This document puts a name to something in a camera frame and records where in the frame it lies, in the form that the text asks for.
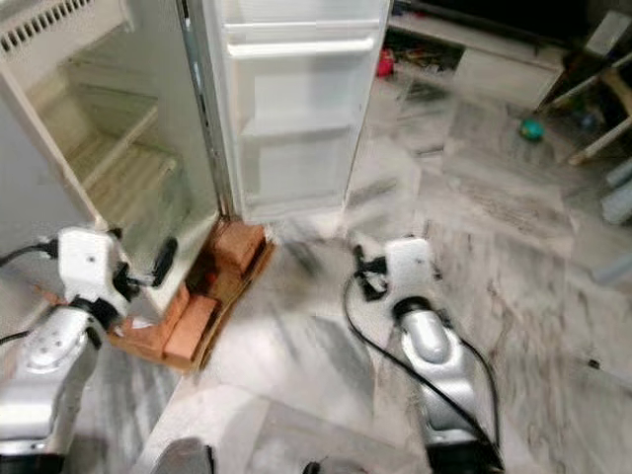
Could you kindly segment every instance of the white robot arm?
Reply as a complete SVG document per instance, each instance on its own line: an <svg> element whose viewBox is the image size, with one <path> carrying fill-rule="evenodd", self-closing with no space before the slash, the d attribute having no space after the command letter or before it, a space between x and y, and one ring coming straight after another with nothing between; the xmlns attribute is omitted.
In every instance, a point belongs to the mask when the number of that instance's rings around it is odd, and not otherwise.
<svg viewBox="0 0 632 474"><path fill-rule="evenodd" d="M350 326L364 342L422 384L420 423L433 471L437 474L503 472L498 414L495 414L494 441L477 422L473 356L485 365L497 405L491 368L425 297L429 283L436 277L430 244L413 237L394 240L386 244L384 257L369 262L364 260L361 247L356 247L355 265L354 279L364 299L383 300L384 311L402 329L401 344L408 363L369 340L353 322L347 304L352 279L344 303ZM385 279L379 288L372 284L375 276Z"/></svg>
<svg viewBox="0 0 632 474"><path fill-rule="evenodd" d="M169 239L153 273L142 278L128 274L116 233L68 228L56 248L69 304L53 307L31 331L0 385L0 474L61 471L108 329L127 315L140 286L161 284L178 245Z"/></svg>

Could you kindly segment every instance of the black television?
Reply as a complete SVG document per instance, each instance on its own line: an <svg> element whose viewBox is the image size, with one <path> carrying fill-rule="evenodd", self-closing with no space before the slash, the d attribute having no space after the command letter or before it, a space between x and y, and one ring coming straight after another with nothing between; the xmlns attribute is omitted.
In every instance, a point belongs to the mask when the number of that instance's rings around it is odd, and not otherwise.
<svg viewBox="0 0 632 474"><path fill-rule="evenodd" d="M578 46L591 32L588 0L405 0L396 4L534 43Z"/></svg>

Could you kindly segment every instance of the black cable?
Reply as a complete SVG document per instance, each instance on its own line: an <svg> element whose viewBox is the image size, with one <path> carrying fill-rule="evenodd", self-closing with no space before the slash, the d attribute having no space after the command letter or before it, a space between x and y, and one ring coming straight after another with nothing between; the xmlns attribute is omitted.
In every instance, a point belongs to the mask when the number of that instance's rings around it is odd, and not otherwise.
<svg viewBox="0 0 632 474"><path fill-rule="evenodd" d="M21 333L10 334L9 336L5 336L4 338L0 338L0 346L5 343L10 343L11 341L15 341L17 339L22 339L28 336L31 331L22 331Z"/></svg>
<svg viewBox="0 0 632 474"><path fill-rule="evenodd" d="M476 349L469 341L463 339L461 335L458 335L461 340L461 344L465 346L470 353L472 353L476 358L478 358L481 365L485 369L485 375L487 376L487 383L490 387L490 393L492 394L492 407L493 407L493 416L494 416L494 441L496 442L496 447L500 449L501 447L501 417L499 415L499 396L498 396L498 388L496 386L496 378L494 377L494 369L489 365L487 360L483 357L483 355Z"/></svg>
<svg viewBox="0 0 632 474"><path fill-rule="evenodd" d="M454 410L458 414L458 416L461 417L472 428L472 430L474 430L474 432L479 437L479 439L481 439L484 443L489 444L494 450L497 451L496 454L498 455L500 459L500 454L498 453L498 447L496 446L495 443L493 443L490 440L490 437L487 435L487 433L485 433L485 430L483 430L483 427L481 427L481 425L476 421L474 417L472 417L469 413L467 413L467 411L465 411L465 409L462 408L458 403L456 403L450 397L445 395L445 393L443 393L438 387L436 387L430 380L425 378L423 375L419 374L412 366L410 366L405 361L399 359L392 353L388 352L387 350L383 349L376 342L372 341L367 336L365 336L362 333L362 331L356 326L349 312L349 295L351 294L350 290L355 279L356 279L356 274L353 274L349 278L347 278L347 281L345 282L345 288L343 290L343 311L345 312L345 317L347 318L347 322L349 323L349 327L352 330L352 332L359 339L365 342L368 346L373 348L375 351L378 351L384 357L388 358L391 362L393 362L395 365L397 365L402 370L404 370L404 372L406 372L406 374L409 375L411 378L415 379L417 382L423 385L426 385L428 388L430 388L432 392L434 392L441 400L443 400L447 405L449 405L450 408Z"/></svg>
<svg viewBox="0 0 632 474"><path fill-rule="evenodd" d="M25 255L30 252L39 252L40 250L41 250L40 244L28 245L21 249L14 250L13 252L10 252L9 254L3 257L0 257L0 267L4 267L9 262L11 262L14 259L17 259L21 255Z"/></svg>
<svg viewBox="0 0 632 474"><path fill-rule="evenodd" d="M58 245L57 239L51 239L47 242L39 242L37 244L27 245L26 247L23 247L21 249L14 250L13 252L10 252L7 255L0 257L0 268L4 267L12 260L15 260L18 257L28 254L30 252L44 252L48 254L52 259L56 259L57 252L58 252L57 245Z"/></svg>

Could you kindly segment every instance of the refrigerator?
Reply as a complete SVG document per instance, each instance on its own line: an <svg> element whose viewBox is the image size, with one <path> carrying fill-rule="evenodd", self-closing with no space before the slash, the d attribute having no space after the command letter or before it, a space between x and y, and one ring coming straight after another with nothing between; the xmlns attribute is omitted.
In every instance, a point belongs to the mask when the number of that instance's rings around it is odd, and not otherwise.
<svg viewBox="0 0 632 474"><path fill-rule="evenodd" d="M122 229L136 273L178 239L162 317L221 215L343 205L389 0L0 2L0 254ZM59 290L24 258L27 284Z"/></svg>

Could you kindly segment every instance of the green ball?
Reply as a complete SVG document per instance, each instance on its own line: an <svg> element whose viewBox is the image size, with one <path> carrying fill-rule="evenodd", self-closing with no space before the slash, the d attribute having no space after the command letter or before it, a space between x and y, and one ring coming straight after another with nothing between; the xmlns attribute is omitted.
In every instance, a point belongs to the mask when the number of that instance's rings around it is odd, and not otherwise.
<svg viewBox="0 0 632 474"><path fill-rule="evenodd" d="M539 141L544 136L544 127L538 121L527 118L520 125L520 135L527 140Z"/></svg>

